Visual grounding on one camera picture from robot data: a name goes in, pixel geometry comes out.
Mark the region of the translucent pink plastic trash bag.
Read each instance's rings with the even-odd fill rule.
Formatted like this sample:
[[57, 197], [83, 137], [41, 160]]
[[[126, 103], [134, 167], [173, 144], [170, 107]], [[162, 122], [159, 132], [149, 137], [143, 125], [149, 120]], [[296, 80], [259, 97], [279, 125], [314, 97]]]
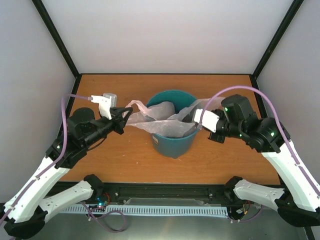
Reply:
[[169, 100], [150, 107], [139, 100], [132, 100], [127, 107], [136, 105], [139, 111], [129, 116], [126, 125], [167, 138], [187, 137], [198, 130], [196, 111], [203, 109], [208, 101], [208, 98], [193, 100], [189, 106], [175, 113], [176, 108]]

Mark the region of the teal plastic trash bin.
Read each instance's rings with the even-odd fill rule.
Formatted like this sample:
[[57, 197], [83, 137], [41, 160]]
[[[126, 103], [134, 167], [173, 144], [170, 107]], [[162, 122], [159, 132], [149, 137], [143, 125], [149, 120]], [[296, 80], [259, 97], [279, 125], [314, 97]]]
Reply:
[[[171, 102], [174, 105], [175, 112], [178, 113], [183, 108], [189, 107], [197, 99], [188, 92], [182, 90], [166, 90], [154, 95], [147, 103], [147, 107], [160, 104], [162, 102]], [[158, 134], [151, 134], [151, 140], [155, 150], [161, 155], [177, 159], [185, 154], [192, 146], [198, 130], [181, 138], [169, 138]]]

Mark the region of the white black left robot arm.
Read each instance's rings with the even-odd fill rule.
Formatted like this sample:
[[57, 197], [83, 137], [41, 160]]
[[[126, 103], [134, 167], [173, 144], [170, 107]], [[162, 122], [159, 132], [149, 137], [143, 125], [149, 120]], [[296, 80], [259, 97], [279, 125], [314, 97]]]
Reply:
[[48, 197], [52, 187], [68, 173], [88, 151], [98, 147], [115, 132], [124, 133], [132, 107], [112, 107], [111, 118], [95, 118], [94, 111], [82, 107], [67, 118], [66, 133], [60, 135], [46, 151], [39, 167], [25, 186], [8, 202], [1, 204], [1, 222], [6, 233], [15, 238], [29, 239], [36, 235], [52, 217], [65, 208], [104, 195], [104, 183], [94, 174], [76, 185]]

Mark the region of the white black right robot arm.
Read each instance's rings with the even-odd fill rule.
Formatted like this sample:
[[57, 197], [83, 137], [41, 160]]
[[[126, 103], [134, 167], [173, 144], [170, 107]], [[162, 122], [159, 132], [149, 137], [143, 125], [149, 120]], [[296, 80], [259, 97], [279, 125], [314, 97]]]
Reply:
[[248, 200], [275, 210], [294, 227], [320, 224], [320, 185], [306, 168], [282, 124], [273, 117], [258, 118], [248, 98], [235, 94], [225, 98], [222, 109], [205, 111], [203, 126], [209, 140], [241, 139], [275, 168], [284, 188], [271, 188], [232, 177], [224, 186], [225, 197], [234, 202]]

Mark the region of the small green-lit circuit board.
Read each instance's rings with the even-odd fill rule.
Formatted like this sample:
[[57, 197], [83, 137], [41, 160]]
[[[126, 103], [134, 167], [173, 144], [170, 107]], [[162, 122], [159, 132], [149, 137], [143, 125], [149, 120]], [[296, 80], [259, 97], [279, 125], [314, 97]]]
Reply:
[[109, 204], [110, 198], [107, 195], [103, 195], [97, 198], [96, 204], [89, 205], [89, 209], [94, 213], [104, 213]]

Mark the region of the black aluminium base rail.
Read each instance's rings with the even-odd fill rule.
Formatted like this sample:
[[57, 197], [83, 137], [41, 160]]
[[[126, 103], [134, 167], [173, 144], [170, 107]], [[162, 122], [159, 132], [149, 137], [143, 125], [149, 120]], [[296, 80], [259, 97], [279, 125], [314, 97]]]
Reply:
[[251, 196], [229, 200], [223, 184], [160, 184], [160, 183], [114, 183], [105, 182], [102, 193], [112, 204], [123, 205], [125, 201], [138, 199], [183, 199], [202, 201], [205, 204], [238, 206], [245, 201], [257, 203]]

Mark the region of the black frame post left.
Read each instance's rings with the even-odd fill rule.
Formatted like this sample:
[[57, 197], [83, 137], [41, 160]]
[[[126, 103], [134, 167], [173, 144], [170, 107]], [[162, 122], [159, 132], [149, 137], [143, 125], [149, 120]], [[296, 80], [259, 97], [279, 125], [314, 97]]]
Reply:
[[67, 64], [68, 68], [70, 69], [72, 75], [75, 78], [80, 76], [80, 73], [69, 53], [65, 43], [63, 42], [52, 18], [50, 17], [49, 12], [47, 11], [44, 3], [42, 0], [31, 0], [34, 7], [36, 8], [40, 18], [42, 19], [43, 23], [45, 24], [48, 32], [50, 33], [53, 41], [55, 42], [58, 50], [60, 51], [65, 63]]

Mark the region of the black frame post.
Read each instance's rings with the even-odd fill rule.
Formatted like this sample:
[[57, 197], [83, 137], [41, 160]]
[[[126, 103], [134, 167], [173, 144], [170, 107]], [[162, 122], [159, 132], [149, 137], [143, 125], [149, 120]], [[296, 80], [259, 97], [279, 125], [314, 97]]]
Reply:
[[272, 53], [276, 49], [277, 45], [281, 41], [282, 37], [284, 36], [286, 30], [290, 26], [292, 20], [294, 19], [295, 15], [299, 11], [300, 7], [302, 6], [304, 0], [293, 0], [290, 7], [288, 8], [286, 14], [284, 15], [281, 23], [279, 24], [275, 34], [273, 35], [271, 41], [269, 42], [266, 50], [264, 51], [260, 61], [258, 62], [255, 70], [253, 71], [253, 78], [255, 80], [258, 79], [259, 75], [263, 71], [264, 67], [266, 66], [268, 60], [270, 59]]
[[42, 19], [43, 23], [45, 24], [48, 32], [50, 33], [53, 41], [55, 42], [58, 50], [60, 51], [65, 63], [67, 64], [68, 68], [70, 69], [72, 75], [75, 78], [80, 76], [80, 73], [69, 53], [65, 43], [63, 42], [52, 18], [50, 17], [49, 12], [47, 11], [44, 3], [42, 0], [31, 0], [34, 7], [36, 8], [40, 18]]

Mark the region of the black frame post right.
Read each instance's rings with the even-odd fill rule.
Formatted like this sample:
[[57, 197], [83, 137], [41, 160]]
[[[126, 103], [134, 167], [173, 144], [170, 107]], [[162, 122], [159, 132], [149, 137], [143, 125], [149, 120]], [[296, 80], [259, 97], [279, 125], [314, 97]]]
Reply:
[[290, 26], [292, 20], [294, 19], [295, 15], [299, 11], [300, 7], [302, 6], [304, 0], [293, 0], [290, 7], [288, 8], [286, 14], [284, 15], [281, 23], [279, 24], [275, 34], [273, 35], [271, 41], [269, 42], [266, 50], [264, 51], [260, 61], [258, 62], [255, 70], [253, 71], [253, 78], [255, 80], [258, 79], [259, 75], [263, 71], [264, 67], [266, 66], [268, 60], [270, 59], [272, 53], [276, 49], [277, 45], [281, 41], [282, 37], [284, 36], [286, 30]]

